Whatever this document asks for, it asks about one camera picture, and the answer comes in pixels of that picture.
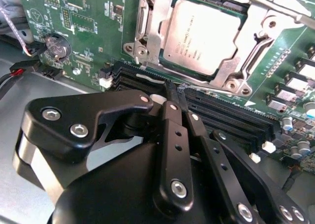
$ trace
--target red wire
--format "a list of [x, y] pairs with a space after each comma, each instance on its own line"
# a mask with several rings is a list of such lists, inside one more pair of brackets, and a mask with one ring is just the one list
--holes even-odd
[[11, 76], [21, 75], [21, 74], [23, 74], [23, 72], [24, 72], [23, 69], [18, 69], [16, 72], [11, 73]]

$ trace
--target surface-mount component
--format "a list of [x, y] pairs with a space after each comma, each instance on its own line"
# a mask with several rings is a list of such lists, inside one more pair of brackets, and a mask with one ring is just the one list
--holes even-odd
[[304, 104], [305, 113], [309, 118], [315, 118], [315, 102]]
[[123, 10], [124, 8], [120, 5], [115, 5], [114, 6], [114, 12], [117, 14], [117, 15], [120, 15], [122, 16], [123, 15]]
[[[211, 16], [214, 20], [209, 25]], [[218, 9], [178, 0], [168, 28], [163, 57], [190, 70], [212, 75], [224, 59], [230, 59], [241, 21]]]
[[309, 59], [315, 61], [315, 47], [312, 46], [307, 52]]
[[296, 139], [296, 140], [299, 140], [299, 139], [302, 139], [304, 137], [303, 134], [300, 134], [300, 133], [294, 133], [291, 138], [292, 139]]
[[283, 117], [282, 118], [282, 128], [284, 130], [292, 130], [293, 129], [293, 123], [292, 123], [292, 117]]
[[285, 86], [284, 84], [278, 84], [276, 86], [275, 96], [285, 101], [295, 101], [297, 98], [295, 90]]
[[302, 128], [304, 128], [306, 125], [307, 125], [307, 124], [306, 124], [305, 121], [302, 121], [302, 120], [296, 119], [296, 118], [293, 119], [293, 127], [294, 127], [295, 129], [302, 129]]
[[299, 153], [299, 149], [297, 146], [292, 146], [290, 148], [291, 158], [293, 159], [300, 159], [302, 155]]
[[301, 59], [295, 68], [300, 75], [315, 80], [315, 62], [308, 59]]
[[62, 62], [71, 54], [72, 49], [65, 37], [53, 33], [45, 38], [49, 55], [57, 62]]
[[297, 147], [301, 155], [306, 155], [311, 152], [309, 141], [300, 141], [297, 143]]
[[298, 91], [305, 91], [309, 85], [305, 76], [293, 71], [285, 77], [284, 81], [286, 86]]
[[284, 112], [287, 109], [287, 104], [283, 99], [277, 98], [274, 95], [268, 95], [266, 98], [267, 106], [277, 111]]

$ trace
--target connector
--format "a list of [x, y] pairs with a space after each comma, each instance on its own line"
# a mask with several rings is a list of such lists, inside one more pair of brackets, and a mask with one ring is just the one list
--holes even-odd
[[22, 69], [25, 72], [35, 72], [38, 71], [40, 65], [40, 60], [22, 61], [13, 64], [13, 66], [10, 67], [10, 72], [13, 73], [19, 69]]
[[42, 64], [37, 72], [52, 80], [59, 80], [63, 75], [63, 70], [45, 64]]

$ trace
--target bolt head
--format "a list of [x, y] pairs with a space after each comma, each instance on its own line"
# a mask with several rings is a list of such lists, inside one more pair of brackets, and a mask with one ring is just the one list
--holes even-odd
[[249, 222], [249, 223], [252, 222], [252, 213], [247, 206], [245, 206], [243, 203], [240, 203], [239, 205], [237, 205], [237, 209], [238, 209], [239, 213], [241, 214], [241, 216], [247, 222]]
[[141, 98], [141, 100], [144, 101], [144, 102], [149, 102], [149, 99], [148, 99], [147, 97], [141, 96], [140, 98]]
[[43, 118], [45, 118], [48, 121], [56, 121], [56, 120], [60, 119], [60, 117], [61, 117], [60, 112], [57, 111], [56, 109], [52, 109], [52, 108], [45, 109], [42, 112], [42, 116], [43, 116]]
[[192, 118], [195, 119], [195, 121], [198, 121], [198, 120], [199, 120], [199, 117], [198, 117], [196, 114], [192, 114], [191, 116], [192, 116]]
[[173, 110], [177, 110], [177, 106], [175, 106], [174, 104], [171, 104], [170, 107], [173, 109]]
[[187, 196], [186, 187], [180, 181], [173, 181], [171, 183], [171, 189], [178, 198], [185, 198]]
[[304, 217], [303, 215], [300, 213], [299, 210], [297, 210], [295, 207], [292, 207], [293, 213], [295, 214], [295, 216], [300, 220], [300, 221], [304, 221]]
[[280, 206], [280, 211], [282, 212], [284, 217], [287, 218], [289, 221], [293, 220], [292, 215], [290, 214], [290, 212], [285, 207]]
[[221, 137], [221, 139], [226, 140], [226, 136], [225, 136], [225, 134], [223, 134], [222, 132], [219, 133], [219, 136]]
[[74, 124], [70, 128], [71, 134], [78, 138], [84, 138], [89, 134], [89, 130], [85, 125], [82, 124]]

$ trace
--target integrated circuit chip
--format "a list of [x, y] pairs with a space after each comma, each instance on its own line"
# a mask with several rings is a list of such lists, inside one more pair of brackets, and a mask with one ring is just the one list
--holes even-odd
[[123, 15], [123, 7], [120, 6], [120, 5], [115, 5], [114, 6], [114, 12], [117, 14], [117, 15], [120, 15], [122, 16]]
[[178, 0], [171, 17], [163, 57], [206, 75], [233, 57], [234, 38], [241, 21], [218, 9]]
[[300, 120], [300, 119], [293, 119], [293, 127], [295, 129], [301, 129], [306, 125], [306, 122]]

